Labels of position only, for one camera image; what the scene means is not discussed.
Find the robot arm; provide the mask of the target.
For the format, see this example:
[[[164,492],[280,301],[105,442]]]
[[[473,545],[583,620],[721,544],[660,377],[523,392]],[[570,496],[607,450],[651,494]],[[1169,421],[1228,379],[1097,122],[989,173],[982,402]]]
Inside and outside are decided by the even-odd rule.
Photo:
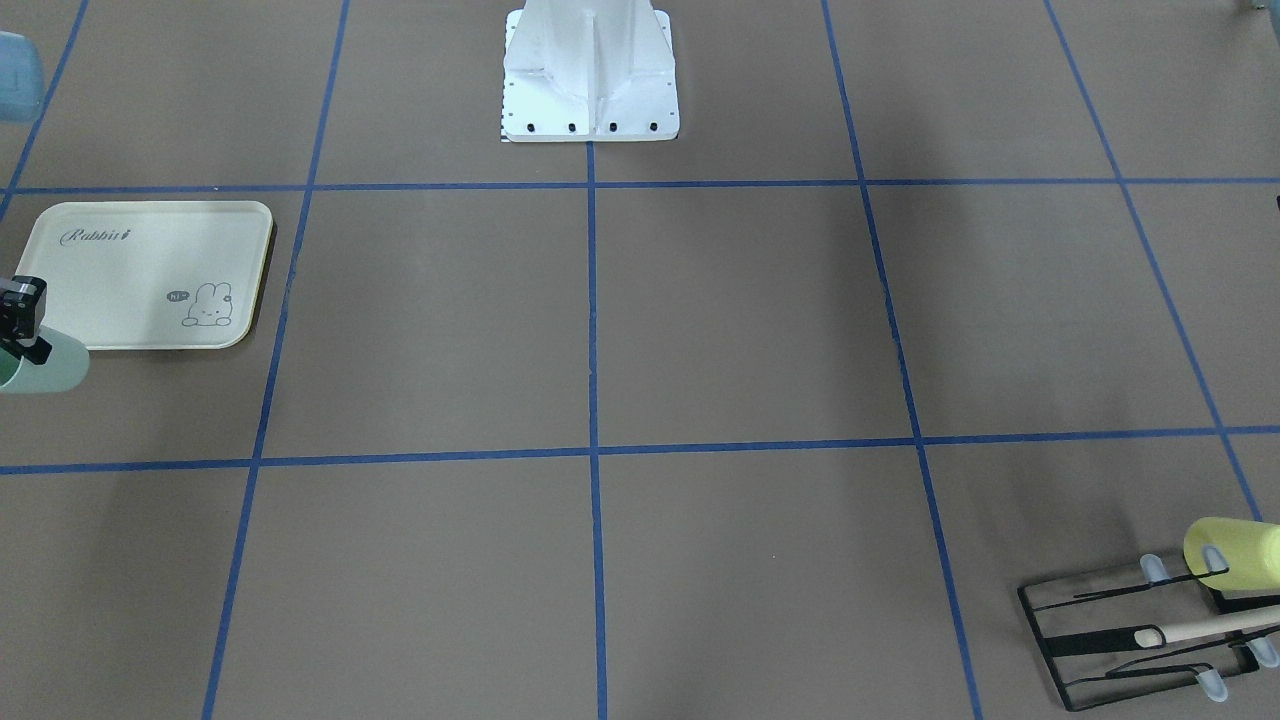
[[[38,49],[23,35],[1,32],[1,120],[28,124],[44,106],[44,64]],[[31,275],[3,279],[1,345],[17,361],[44,365],[52,346],[40,337],[47,283]]]

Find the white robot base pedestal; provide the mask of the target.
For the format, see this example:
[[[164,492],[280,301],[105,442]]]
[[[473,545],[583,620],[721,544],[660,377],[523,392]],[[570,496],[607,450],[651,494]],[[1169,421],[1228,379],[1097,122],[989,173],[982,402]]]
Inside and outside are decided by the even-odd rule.
[[[504,22],[500,140],[659,142],[678,137],[669,14],[649,1],[526,1]]]

